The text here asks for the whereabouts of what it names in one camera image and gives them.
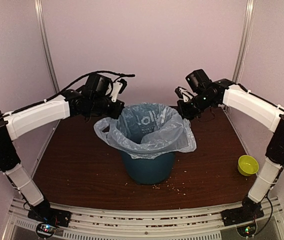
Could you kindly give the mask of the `translucent grey plastic bag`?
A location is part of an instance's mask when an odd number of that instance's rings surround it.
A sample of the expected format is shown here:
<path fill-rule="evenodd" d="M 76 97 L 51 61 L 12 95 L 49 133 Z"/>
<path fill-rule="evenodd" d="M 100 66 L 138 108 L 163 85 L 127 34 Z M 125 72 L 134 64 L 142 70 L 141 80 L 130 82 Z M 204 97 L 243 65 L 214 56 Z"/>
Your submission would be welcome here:
<path fill-rule="evenodd" d="M 153 160 L 163 154 L 190 153 L 197 148 L 190 121 L 161 103 L 129 105 L 118 119 L 105 117 L 93 128 L 108 146 L 132 159 Z"/>

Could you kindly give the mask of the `teal plastic trash bin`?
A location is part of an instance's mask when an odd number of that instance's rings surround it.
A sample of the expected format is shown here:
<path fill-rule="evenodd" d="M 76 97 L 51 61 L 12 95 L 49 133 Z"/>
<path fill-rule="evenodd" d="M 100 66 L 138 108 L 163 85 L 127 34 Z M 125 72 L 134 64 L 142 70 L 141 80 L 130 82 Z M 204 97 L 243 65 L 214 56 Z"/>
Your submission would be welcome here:
<path fill-rule="evenodd" d="M 128 175 L 139 185 L 153 185 L 166 180 L 175 162 L 175 152 L 164 150 L 164 127 L 177 111 L 160 103 L 142 103 L 124 109 L 123 135 L 132 141 L 130 151 L 140 154 L 132 158 L 128 151 L 120 154 Z"/>

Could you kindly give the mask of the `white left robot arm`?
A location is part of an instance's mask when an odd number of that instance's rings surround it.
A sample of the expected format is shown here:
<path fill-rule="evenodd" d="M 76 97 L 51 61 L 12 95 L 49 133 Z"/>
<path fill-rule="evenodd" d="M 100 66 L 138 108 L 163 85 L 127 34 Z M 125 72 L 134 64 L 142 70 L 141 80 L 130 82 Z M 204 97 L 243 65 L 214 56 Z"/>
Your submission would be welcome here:
<path fill-rule="evenodd" d="M 43 222 L 51 221 L 54 211 L 46 205 L 44 195 L 23 167 L 13 141 L 46 124 L 78 115 L 86 118 L 105 115 L 118 119 L 124 106 L 124 102 L 116 96 L 83 95 L 69 89 L 51 100 L 19 112 L 0 111 L 0 171 L 14 183 L 26 201 L 35 207 L 35 215 Z"/>

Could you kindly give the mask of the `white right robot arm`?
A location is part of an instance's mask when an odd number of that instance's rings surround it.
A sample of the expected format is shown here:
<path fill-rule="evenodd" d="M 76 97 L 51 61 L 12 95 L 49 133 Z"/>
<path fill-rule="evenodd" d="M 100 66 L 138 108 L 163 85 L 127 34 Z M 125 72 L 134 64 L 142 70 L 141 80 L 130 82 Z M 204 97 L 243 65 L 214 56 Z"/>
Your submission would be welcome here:
<path fill-rule="evenodd" d="M 238 210 L 240 219 L 248 221 L 258 212 L 255 203 L 263 200 L 284 168 L 284 108 L 225 78 L 217 81 L 189 78 L 187 82 L 192 92 L 180 86 L 175 89 L 179 98 L 178 112 L 183 118 L 191 120 L 207 108 L 225 105 L 246 114 L 273 133 L 266 149 L 265 162 L 247 194 L 249 202 Z"/>

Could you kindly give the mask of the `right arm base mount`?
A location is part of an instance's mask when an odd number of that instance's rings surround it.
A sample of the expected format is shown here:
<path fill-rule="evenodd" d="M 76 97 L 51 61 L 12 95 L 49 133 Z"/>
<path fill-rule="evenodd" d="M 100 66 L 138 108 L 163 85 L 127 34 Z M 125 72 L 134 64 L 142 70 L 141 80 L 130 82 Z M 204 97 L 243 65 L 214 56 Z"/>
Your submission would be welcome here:
<path fill-rule="evenodd" d="M 265 216 L 262 209 L 262 204 L 261 202 L 256 203 L 252 201 L 248 196 L 243 199 L 241 207 L 226 209 L 220 213 L 223 225 L 227 227 L 243 224 L 245 222 L 251 222 L 248 225 L 237 226 L 236 230 L 241 237 L 253 239 L 266 228 L 273 216 L 274 207 L 269 198 L 269 192 L 266 193 L 265 198 L 270 205 L 271 212 L 266 223 L 262 227 L 258 228 L 257 224 L 257 219 Z"/>

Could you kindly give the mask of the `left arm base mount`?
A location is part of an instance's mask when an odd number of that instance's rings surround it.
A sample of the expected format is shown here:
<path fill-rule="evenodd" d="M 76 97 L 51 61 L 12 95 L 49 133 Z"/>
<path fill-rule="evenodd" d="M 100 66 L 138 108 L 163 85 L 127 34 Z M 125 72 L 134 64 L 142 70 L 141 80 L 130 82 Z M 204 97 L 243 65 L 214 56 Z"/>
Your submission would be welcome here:
<path fill-rule="evenodd" d="M 68 227 L 72 216 L 70 211 L 52 208 L 46 198 L 37 206 L 26 201 L 23 208 L 28 210 L 29 219 L 39 222 L 35 227 L 35 233 L 41 240 L 51 238 L 60 227 Z"/>

